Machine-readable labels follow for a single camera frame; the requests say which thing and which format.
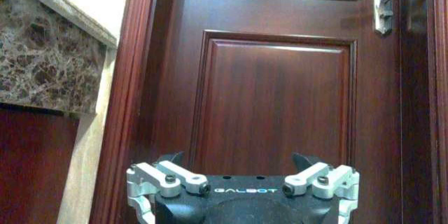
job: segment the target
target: marble countertop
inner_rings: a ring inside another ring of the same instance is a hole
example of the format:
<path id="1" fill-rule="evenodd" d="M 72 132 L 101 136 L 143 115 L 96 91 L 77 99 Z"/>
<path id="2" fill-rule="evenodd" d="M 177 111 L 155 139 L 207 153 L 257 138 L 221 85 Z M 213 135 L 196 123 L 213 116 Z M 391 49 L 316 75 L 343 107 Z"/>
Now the marble countertop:
<path id="1" fill-rule="evenodd" d="M 68 0 L 39 1 L 43 2 L 56 13 L 67 18 L 68 21 L 71 21 L 108 47 L 117 47 L 116 37 Z"/>

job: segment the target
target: bolt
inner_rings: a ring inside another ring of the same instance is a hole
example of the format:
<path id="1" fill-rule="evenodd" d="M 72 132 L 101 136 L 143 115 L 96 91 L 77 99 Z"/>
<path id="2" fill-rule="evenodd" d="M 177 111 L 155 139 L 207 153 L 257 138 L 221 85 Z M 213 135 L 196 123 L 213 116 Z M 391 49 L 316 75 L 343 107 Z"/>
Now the bolt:
<path id="1" fill-rule="evenodd" d="M 211 185 L 209 184 L 203 184 L 199 188 L 199 194 L 200 195 L 207 195 L 211 191 Z"/>
<path id="2" fill-rule="evenodd" d="M 283 187 L 281 187 L 281 191 L 283 193 L 285 194 L 287 197 L 292 197 L 295 195 L 295 191 L 293 191 L 293 187 L 284 184 Z"/>
<path id="3" fill-rule="evenodd" d="M 165 182 L 167 182 L 168 184 L 175 183 L 175 182 L 176 182 L 176 177 L 175 177 L 173 175 L 167 175 L 167 176 L 165 176 Z"/>
<path id="4" fill-rule="evenodd" d="M 327 176 L 319 176 L 317 177 L 317 182 L 324 185 L 328 186 L 328 177 Z"/>

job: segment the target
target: brown marble panel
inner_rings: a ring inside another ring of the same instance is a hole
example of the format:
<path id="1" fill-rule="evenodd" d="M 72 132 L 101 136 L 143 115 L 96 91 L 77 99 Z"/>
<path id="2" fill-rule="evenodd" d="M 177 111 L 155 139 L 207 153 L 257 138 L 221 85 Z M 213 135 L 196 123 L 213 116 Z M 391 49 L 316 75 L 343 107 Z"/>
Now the brown marble panel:
<path id="1" fill-rule="evenodd" d="M 0 0 L 0 102 L 95 113 L 105 46 L 37 0 Z"/>

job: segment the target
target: red-brown wooden door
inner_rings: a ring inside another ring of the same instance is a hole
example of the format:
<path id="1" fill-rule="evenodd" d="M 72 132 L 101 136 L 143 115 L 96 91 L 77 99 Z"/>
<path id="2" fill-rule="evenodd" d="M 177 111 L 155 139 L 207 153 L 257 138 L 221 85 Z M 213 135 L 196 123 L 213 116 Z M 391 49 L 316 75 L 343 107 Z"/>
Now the red-brown wooden door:
<path id="1" fill-rule="evenodd" d="M 376 34 L 372 15 L 372 0 L 173 0 L 149 49 L 151 159 L 280 175 L 292 152 L 319 156 L 360 171 L 356 223 L 400 223 L 399 30 Z"/>

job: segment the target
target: door handle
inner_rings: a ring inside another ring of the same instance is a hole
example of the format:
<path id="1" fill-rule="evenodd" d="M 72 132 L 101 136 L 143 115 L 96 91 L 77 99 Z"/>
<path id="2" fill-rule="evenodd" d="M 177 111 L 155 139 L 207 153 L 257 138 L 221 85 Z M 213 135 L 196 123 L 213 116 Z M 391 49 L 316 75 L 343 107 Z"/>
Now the door handle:
<path id="1" fill-rule="evenodd" d="M 373 0 L 375 31 L 381 35 L 392 31 L 392 2 L 389 0 Z"/>

